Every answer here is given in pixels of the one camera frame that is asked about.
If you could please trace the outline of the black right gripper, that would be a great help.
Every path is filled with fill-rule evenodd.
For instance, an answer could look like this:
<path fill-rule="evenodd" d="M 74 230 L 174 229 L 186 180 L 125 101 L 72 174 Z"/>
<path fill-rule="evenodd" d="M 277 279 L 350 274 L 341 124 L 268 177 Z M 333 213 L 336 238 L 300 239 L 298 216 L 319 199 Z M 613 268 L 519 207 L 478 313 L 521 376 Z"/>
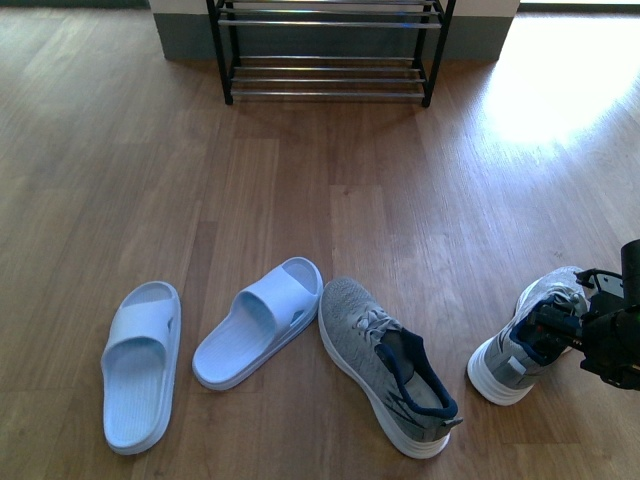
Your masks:
<path fill-rule="evenodd" d="M 537 353 L 583 351 L 581 367 L 616 388 L 639 388 L 639 242 L 621 248 L 620 274 L 589 269 L 576 275 L 592 291 L 582 317 L 554 302 L 531 312 L 529 344 Z"/>

